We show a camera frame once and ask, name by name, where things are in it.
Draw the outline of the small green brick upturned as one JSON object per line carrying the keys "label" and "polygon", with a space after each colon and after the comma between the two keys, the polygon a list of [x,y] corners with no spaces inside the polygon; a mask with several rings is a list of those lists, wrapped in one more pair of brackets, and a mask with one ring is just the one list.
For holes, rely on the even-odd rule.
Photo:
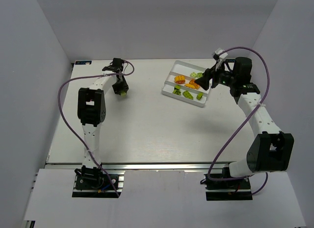
{"label": "small green brick upturned", "polygon": [[197,94],[197,96],[196,96],[196,99],[198,100],[198,101],[200,101],[201,99],[203,98],[203,93],[198,93]]}

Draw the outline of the small green brick front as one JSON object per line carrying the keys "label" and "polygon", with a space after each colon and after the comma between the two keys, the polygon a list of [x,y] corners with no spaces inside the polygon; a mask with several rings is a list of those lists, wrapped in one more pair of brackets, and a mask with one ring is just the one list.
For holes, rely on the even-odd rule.
{"label": "small green brick front", "polygon": [[202,76],[203,76],[203,73],[202,73],[202,72],[199,72],[199,73],[192,72],[192,73],[190,74],[190,77],[191,77],[191,78],[195,78],[195,79],[201,78]]}

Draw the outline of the orange brick hollow side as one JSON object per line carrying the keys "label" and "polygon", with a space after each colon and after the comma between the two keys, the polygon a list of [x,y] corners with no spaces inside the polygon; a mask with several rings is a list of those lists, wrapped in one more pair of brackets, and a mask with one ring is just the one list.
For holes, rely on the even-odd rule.
{"label": "orange brick hollow side", "polygon": [[200,86],[199,86],[197,83],[195,83],[195,80],[194,80],[194,79],[192,79],[192,80],[189,82],[189,84],[193,85],[194,88],[197,89],[197,90],[200,88]]}

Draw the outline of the green lego plate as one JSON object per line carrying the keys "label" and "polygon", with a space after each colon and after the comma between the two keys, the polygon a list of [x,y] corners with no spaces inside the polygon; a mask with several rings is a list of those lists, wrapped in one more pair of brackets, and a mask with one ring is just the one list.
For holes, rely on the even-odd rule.
{"label": "green lego plate", "polygon": [[191,93],[189,92],[189,91],[184,91],[184,92],[182,92],[182,95],[185,97],[185,98],[187,98],[187,99],[189,99],[189,100],[193,100],[194,99],[194,97],[191,95]]}

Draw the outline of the yellow round lego block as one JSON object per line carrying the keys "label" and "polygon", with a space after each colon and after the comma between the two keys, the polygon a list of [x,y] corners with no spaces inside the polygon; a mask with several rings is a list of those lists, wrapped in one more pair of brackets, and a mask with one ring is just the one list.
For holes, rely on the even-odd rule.
{"label": "yellow round lego block", "polygon": [[180,76],[175,76],[175,78],[174,78],[174,82],[176,83],[176,84],[184,84],[185,83],[185,76],[182,76],[182,75],[180,75]]}

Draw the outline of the orange brick studs up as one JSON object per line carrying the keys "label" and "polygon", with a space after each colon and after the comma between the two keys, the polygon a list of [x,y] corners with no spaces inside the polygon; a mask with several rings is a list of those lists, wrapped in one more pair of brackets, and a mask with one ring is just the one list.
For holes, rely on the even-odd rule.
{"label": "orange brick studs up", "polygon": [[195,86],[189,83],[185,84],[185,87],[195,89]]}

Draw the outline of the green square brick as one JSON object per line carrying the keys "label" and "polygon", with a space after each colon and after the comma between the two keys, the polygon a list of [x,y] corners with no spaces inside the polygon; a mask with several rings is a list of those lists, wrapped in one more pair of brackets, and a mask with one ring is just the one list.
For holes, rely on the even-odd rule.
{"label": "green square brick", "polygon": [[179,85],[175,85],[172,93],[180,96],[181,95],[181,87]]}

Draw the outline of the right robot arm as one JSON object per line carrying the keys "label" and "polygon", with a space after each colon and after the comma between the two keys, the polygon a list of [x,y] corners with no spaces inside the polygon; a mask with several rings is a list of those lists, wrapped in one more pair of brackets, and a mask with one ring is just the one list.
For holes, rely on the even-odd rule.
{"label": "right robot arm", "polygon": [[246,116],[254,141],[246,156],[223,168],[223,180],[235,180],[262,172],[286,171],[290,161],[294,137],[284,133],[272,120],[257,85],[251,82],[252,60],[237,57],[231,71],[226,62],[215,56],[216,63],[208,68],[196,83],[208,90],[221,84],[229,87],[230,94]]}

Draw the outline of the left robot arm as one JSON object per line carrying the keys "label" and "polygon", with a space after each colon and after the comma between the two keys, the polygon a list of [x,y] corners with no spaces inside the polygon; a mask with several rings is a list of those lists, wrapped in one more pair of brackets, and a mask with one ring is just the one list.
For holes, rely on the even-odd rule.
{"label": "left robot arm", "polygon": [[81,174],[93,177],[103,175],[99,168],[100,159],[100,129],[106,117],[105,94],[113,89],[114,94],[125,96],[129,86],[124,77],[125,67],[129,62],[121,58],[113,61],[102,69],[103,76],[97,78],[87,88],[78,91],[78,118],[82,124],[84,142],[84,160]]}

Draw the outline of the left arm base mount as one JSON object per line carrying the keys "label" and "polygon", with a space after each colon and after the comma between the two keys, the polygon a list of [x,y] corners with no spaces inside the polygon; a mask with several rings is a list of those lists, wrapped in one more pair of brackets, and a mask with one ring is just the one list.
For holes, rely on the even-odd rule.
{"label": "left arm base mount", "polygon": [[123,189],[124,175],[109,174],[99,168],[74,170],[76,177],[72,191],[73,198],[119,198]]}

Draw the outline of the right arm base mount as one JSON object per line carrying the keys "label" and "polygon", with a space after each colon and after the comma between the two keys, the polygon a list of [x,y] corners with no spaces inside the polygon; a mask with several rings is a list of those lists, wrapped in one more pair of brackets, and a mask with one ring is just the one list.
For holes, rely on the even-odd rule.
{"label": "right arm base mount", "polygon": [[232,181],[209,180],[207,174],[200,181],[206,189],[207,201],[250,201],[253,199],[249,179]]}

